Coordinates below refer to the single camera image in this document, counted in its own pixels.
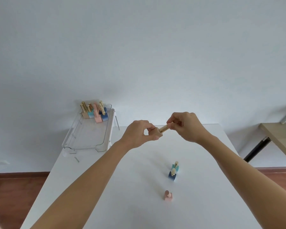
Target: hand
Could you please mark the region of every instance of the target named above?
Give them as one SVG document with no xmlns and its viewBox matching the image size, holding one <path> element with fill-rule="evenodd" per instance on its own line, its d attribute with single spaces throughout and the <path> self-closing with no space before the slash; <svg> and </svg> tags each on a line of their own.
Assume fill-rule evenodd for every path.
<svg viewBox="0 0 286 229">
<path fill-rule="evenodd" d="M 148 121 L 134 121 L 127 127 L 119 141 L 122 142 L 128 150 L 137 148 L 145 142 L 159 139 L 156 135 L 144 135 L 145 129 L 151 131 L 154 128 L 155 126 Z"/>
<path fill-rule="evenodd" d="M 174 112 L 168 119 L 167 126 L 177 131 L 183 139 L 198 144 L 211 135 L 200 123 L 195 113 Z"/>
</svg>

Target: right arm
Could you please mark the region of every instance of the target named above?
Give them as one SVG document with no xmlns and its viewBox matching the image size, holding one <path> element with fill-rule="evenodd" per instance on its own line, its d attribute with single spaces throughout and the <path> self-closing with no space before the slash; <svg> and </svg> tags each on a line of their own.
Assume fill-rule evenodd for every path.
<svg viewBox="0 0 286 229">
<path fill-rule="evenodd" d="M 173 113 L 167 121 L 185 140 L 204 147 L 264 229 L 286 228 L 286 191 L 210 134 L 194 113 Z"/>
</svg>

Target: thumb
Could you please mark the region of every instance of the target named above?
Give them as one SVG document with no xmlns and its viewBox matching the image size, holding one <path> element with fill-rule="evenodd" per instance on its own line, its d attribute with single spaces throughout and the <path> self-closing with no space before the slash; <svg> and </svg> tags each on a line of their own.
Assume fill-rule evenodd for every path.
<svg viewBox="0 0 286 229">
<path fill-rule="evenodd" d="M 143 137 L 144 143 L 151 141 L 151 140 L 158 140 L 158 139 L 159 139 L 159 137 L 156 135 L 144 135 L 144 137 Z"/>
<path fill-rule="evenodd" d="M 177 131 L 178 133 L 182 131 L 182 127 L 179 126 L 178 124 L 169 123 L 169 124 L 167 124 L 167 126 L 168 126 L 169 129 L 175 130 L 175 131 Z"/>
</svg>

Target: left hand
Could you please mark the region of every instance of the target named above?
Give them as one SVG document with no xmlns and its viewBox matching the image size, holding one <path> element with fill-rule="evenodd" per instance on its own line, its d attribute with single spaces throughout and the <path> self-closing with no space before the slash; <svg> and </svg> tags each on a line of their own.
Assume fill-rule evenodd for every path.
<svg viewBox="0 0 286 229">
<path fill-rule="evenodd" d="M 159 137 L 156 135 L 144 135 L 144 130 L 151 131 L 155 126 L 148 121 L 134 121 L 126 129 L 124 135 L 120 139 L 128 150 L 137 148 L 143 145 L 145 142 L 151 140 L 158 140 Z"/>
</svg>

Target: wooden desk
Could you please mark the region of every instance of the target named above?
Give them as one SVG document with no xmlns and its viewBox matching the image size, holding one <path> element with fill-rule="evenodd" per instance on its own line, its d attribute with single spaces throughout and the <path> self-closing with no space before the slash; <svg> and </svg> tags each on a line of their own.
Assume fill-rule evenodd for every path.
<svg viewBox="0 0 286 229">
<path fill-rule="evenodd" d="M 112 142 L 126 127 L 114 127 Z M 220 125 L 205 125 L 236 153 Z M 21 229 L 30 228 L 53 201 L 104 153 L 59 155 Z M 179 161 L 175 181 L 168 178 Z M 164 191 L 173 201 L 163 200 Z M 261 228 L 213 157 L 168 130 L 157 141 L 129 151 L 118 164 L 84 228 Z"/>
<path fill-rule="evenodd" d="M 244 160 L 249 162 L 271 141 L 286 155 L 286 123 L 261 123 L 259 128 L 265 132 L 266 137 L 251 150 Z"/>
</svg>

